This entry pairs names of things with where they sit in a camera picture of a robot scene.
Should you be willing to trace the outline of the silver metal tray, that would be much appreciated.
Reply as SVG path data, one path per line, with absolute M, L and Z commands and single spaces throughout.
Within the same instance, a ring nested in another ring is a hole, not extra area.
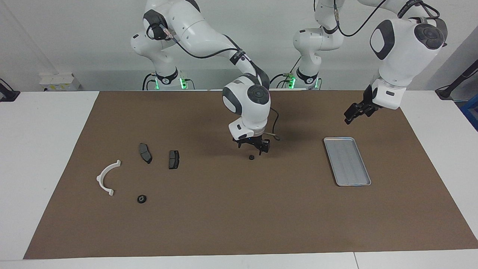
M 354 138 L 326 137 L 323 141 L 338 186 L 371 185 L 372 181 Z

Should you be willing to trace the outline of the brown table mat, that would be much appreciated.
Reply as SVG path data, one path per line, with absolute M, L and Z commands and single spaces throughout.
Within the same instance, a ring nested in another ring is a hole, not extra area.
M 221 92 L 101 92 L 24 258 L 478 248 L 400 109 L 347 125 L 360 91 L 270 95 L 280 141 L 258 155 L 232 141 Z M 355 139 L 371 185 L 336 184 L 326 137 Z M 117 160 L 111 197 L 96 177 Z

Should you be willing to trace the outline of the black angled stand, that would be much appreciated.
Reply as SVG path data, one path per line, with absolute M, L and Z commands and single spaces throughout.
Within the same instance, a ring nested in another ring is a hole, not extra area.
M 461 83 L 471 78 L 473 75 L 478 73 L 478 59 L 475 60 L 459 77 L 457 77 L 451 84 L 442 86 L 435 90 L 435 93 L 440 99 L 451 100 L 451 93 L 456 89 Z

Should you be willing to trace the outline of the dark rounded brake pad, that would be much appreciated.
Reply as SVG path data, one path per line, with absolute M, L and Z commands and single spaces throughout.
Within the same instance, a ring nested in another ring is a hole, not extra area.
M 148 145 L 145 143 L 139 144 L 139 154 L 141 158 L 147 163 L 150 164 L 152 162 L 152 155 L 149 151 Z

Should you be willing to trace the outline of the blue crate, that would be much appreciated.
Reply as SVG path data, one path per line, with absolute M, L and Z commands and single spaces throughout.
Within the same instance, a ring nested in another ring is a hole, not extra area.
M 459 109 L 473 128 L 478 131 L 478 94 L 466 101 Z

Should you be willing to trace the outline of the white power strip yellow labels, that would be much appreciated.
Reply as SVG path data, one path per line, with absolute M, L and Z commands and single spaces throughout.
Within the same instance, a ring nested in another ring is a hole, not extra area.
M 80 84 L 74 83 L 60 83 L 60 84 L 41 84 L 43 91 L 55 91 L 55 92 L 75 92 L 81 88 Z

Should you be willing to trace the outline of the white box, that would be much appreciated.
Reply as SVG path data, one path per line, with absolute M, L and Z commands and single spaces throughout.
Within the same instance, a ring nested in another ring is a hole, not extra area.
M 75 82 L 75 77 L 72 73 L 48 74 L 40 73 L 40 85 L 50 84 L 72 84 Z

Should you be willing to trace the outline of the black table clamp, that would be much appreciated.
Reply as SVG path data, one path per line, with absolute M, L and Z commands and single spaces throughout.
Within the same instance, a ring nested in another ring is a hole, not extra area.
M 0 78 L 0 93 L 2 94 L 2 97 L 0 97 L 0 102 L 14 102 L 21 92 L 14 90 L 10 84 L 5 82 L 4 79 Z

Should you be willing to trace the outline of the white curved plastic bracket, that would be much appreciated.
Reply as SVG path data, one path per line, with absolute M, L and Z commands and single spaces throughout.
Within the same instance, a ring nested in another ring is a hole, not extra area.
M 106 174 L 108 174 L 108 172 L 110 172 L 111 170 L 113 170 L 114 168 L 116 167 L 120 167 L 121 166 L 121 160 L 117 160 L 115 163 L 112 163 L 108 166 L 106 166 L 102 172 L 100 172 L 100 174 L 96 177 L 96 180 L 100 186 L 100 188 L 103 190 L 103 191 L 106 191 L 108 193 L 109 196 L 113 196 L 114 195 L 114 189 L 111 189 L 111 188 L 107 188 L 105 185 L 104 185 L 104 179 L 106 177 Z

